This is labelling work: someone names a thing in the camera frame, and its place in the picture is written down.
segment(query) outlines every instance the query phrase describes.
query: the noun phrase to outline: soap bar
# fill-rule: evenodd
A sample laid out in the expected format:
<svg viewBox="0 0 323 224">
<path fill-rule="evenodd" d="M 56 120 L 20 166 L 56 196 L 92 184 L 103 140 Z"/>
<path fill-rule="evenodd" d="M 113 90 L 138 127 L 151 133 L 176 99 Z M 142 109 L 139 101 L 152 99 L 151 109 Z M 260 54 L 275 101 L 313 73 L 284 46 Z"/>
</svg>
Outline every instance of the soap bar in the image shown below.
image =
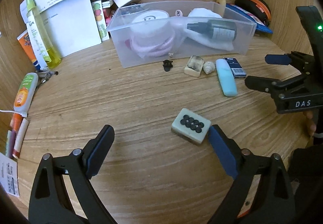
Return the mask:
<svg viewBox="0 0 323 224">
<path fill-rule="evenodd" d="M 192 143 L 201 144 L 210 126 L 210 120 L 183 108 L 172 123 L 172 131 Z"/>
<path fill-rule="evenodd" d="M 229 97 L 236 96 L 238 91 L 237 86 L 235 85 L 235 78 L 227 61 L 224 59 L 217 59 L 215 66 L 224 95 Z"/>
<path fill-rule="evenodd" d="M 191 56 L 184 69 L 184 73 L 194 77 L 200 77 L 204 60 L 199 56 Z"/>
</svg>

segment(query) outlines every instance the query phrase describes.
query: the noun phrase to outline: clear plastic storage box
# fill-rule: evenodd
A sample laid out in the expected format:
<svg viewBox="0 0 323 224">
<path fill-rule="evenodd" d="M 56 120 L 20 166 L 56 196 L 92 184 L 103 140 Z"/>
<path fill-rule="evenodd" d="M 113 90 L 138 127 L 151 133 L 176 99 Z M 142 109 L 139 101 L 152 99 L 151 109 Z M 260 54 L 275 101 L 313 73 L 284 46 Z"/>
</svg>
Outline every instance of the clear plastic storage box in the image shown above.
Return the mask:
<svg viewBox="0 0 323 224">
<path fill-rule="evenodd" d="M 195 8 L 224 13 L 223 18 L 187 17 Z M 107 27 L 123 67 L 192 55 L 246 54 L 255 29 L 254 22 L 231 9 L 197 1 L 122 7 Z"/>
</svg>

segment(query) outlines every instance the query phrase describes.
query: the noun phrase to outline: wooden desk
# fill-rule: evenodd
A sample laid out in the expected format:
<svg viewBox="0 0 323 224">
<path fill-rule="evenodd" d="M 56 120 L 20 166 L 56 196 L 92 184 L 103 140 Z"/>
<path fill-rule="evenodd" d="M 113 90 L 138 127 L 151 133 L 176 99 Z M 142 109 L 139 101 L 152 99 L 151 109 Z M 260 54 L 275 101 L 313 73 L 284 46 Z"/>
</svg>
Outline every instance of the wooden desk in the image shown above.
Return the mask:
<svg viewBox="0 0 323 224">
<path fill-rule="evenodd" d="M 291 66 L 265 63 L 264 56 L 275 53 L 282 51 L 269 39 L 255 37 L 246 56 L 234 57 L 249 75 L 294 76 L 297 71 Z M 39 89 L 30 108 L 18 162 L 21 202 L 29 203 L 43 154 L 65 156 L 83 148 L 110 124 L 115 141 L 91 183 L 116 221 L 206 223 L 232 179 L 207 140 L 195 146 L 171 132 L 183 107 L 219 124 L 256 155 L 277 152 L 287 162 L 295 148 L 306 145 L 301 114 L 278 115 L 270 96 L 247 89 L 243 79 L 237 80 L 239 95 L 225 97 L 216 73 L 200 78 L 184 74 L 187 61 L 175 59 L 168 73 L 160 62 L 124 69 L 112 41 L 64 58 L 59 75 Z M 67 188 L 82 215 L 70 182 Z"/>
</svg>

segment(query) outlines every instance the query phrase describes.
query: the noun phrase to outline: white tube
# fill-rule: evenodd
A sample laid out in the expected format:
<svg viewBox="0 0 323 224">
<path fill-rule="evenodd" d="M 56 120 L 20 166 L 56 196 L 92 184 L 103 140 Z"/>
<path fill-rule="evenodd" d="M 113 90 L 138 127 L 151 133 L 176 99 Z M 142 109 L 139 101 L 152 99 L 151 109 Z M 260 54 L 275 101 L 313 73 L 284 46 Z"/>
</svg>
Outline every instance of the white tube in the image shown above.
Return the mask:
<svg viewBox="0 0 323 224">
<path fill-rule="evenodd" d="M 26 118 L 24 118 L 21 122 L 21 126 L 19 128 L 19 131 L 18 131 L 18 134 L 16 137 L 16 141 L 15 141 L 15 146 L 14 146 L 14 149 L 12 152 L 12 155 L 14 158 L 18 159 L 20 156 L 22 141 L 24 140 L 28 125 L 29 125 L 28 120 Z"/>
<path fill-rule="evenodd" d="M 6 157 L 8 157 L 10 137 L 11 137 L 11 131 L 10 131 L 10 130 L 8 130 L 8 134 L 7 134 L 7 142 L 6 142 L 6 144 L 5 144 L 5 156 L 6 156 Z"/>
</svg>

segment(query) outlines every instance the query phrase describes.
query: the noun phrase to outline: yellow spray bottle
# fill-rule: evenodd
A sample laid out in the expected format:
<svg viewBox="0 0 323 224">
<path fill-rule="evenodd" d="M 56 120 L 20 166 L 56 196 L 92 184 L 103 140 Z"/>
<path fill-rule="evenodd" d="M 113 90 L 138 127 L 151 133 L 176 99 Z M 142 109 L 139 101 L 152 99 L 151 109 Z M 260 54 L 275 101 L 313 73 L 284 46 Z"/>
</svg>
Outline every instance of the yellow spray bottle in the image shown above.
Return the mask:
<svg viewBox="0 0 323 224">
<path fill-rule="evenodd" d="M 45 29 L 43 20 L 34 0 L 26 0 L 28 25 L 38 49 L 43 56 L 48 67 L 53 69 L 61 63 L 58 50 L 53 46 Z"/>
</svg>

